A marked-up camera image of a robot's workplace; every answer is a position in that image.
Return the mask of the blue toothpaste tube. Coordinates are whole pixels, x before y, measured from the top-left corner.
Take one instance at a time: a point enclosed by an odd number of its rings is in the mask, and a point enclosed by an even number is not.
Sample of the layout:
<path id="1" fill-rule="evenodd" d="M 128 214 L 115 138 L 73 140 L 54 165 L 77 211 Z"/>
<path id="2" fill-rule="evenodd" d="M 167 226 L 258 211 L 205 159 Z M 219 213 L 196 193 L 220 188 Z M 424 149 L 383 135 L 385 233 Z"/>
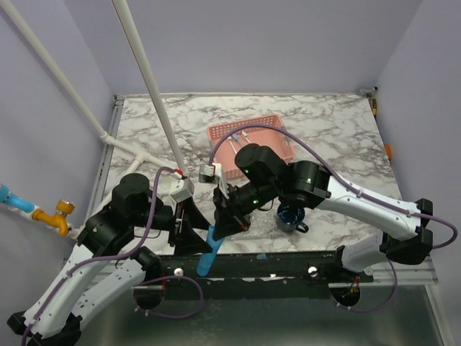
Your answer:
<path id="1" fill-rule="evenodd" d="M 212 251 L 208 253 L 203 253 L 200 256 L 198 265 L 197 265 L 197 274 L 205 277 L 208 275 L 213 262 L 218 254 L 218 251 L 223 243 L 223 239 L 215 240 L 213 238 L 215 233 L 215 227 L 209 226 L 206 242 L 211 247 Z"/>

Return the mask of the dark blue mug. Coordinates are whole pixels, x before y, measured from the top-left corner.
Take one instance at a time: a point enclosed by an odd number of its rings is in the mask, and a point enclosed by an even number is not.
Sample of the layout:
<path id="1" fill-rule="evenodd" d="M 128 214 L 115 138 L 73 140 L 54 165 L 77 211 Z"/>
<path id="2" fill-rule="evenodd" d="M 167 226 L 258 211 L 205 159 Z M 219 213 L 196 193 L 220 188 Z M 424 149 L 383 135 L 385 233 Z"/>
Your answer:
<path id="1" fill-rule="evenodd" d="M 298 231 L 306 234 L 309 231 L 308 225 L 304 223 L 305 209 L 295 208 L 287 204 L 280 204 L 275 216 L 277 228 L 285 233 Z"/>

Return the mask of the light blue toothbrush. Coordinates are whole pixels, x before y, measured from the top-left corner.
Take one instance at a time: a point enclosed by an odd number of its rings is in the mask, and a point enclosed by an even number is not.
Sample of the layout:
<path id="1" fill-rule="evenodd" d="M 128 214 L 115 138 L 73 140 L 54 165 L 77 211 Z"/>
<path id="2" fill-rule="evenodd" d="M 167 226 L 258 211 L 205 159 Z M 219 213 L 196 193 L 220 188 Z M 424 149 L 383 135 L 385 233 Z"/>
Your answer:
<path id="1" fill-rule="evenodd" d="M 239 138 L 239 136 L 238 136 L 236 133 L 234 133 L 234 134 L 232 135 L 232 137 L 233 137 L 233 139 L 234 139 L 241 147 L 244 147 L 243 142 L 241 141 L 241 139 Z"/>

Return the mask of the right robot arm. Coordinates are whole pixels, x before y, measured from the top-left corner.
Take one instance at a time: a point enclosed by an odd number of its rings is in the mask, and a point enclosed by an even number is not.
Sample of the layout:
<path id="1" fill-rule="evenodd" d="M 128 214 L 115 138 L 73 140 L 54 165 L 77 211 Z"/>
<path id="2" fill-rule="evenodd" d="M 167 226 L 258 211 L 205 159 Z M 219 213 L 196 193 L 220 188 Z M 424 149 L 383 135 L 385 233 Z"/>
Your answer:
<path id="1" fill-rule="evenodd" d="M 214 240 L 248 231 L 250 214 L 279 199 L 294 209 L 329 210 L 368 223 L 379 231 L 356 244 L 341 246 L 331 265 L 333 277 L 342 283 L 371 265 L 391 260 L 405 265 L 422 263 L 433 249 L 433 233 L 420 211 L 432 211 L 432 203 L 421 199 L 407 203 L 363 189 L 333 176 L 312 161 L 286 164 L 268 146 L 249 144 L 234 162 L 248 183 L 215 188 Z"/>

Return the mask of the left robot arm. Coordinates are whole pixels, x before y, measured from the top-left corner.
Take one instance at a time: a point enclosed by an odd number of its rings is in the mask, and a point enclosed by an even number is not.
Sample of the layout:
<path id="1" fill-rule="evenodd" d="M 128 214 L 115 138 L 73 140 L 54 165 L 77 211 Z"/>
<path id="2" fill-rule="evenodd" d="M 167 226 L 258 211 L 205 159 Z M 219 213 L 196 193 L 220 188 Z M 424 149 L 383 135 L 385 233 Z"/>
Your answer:
<path id="1" fill-rule="evenodd" d="M 159 176 L 149 182 L 143 174 L 129 173 L 113 188 L 112 197 L 92 215 L 76 237 L 70 257 L 50 287 L 28 310 L 12 314 L 7 324 L 21 336 L 22 345 L 75 345 L 84 324 L 121 293 L 138 284 L 168 280 L 161 259 L 147 246 L 147 234 L 130 250 L 135 228 L 167 231 L 176 255 L 210 253 L 196 233 L 210 224 L 193 201 L 194 186 L 180 171 L 174 175 L 169 197 L 157 196 Z"/>

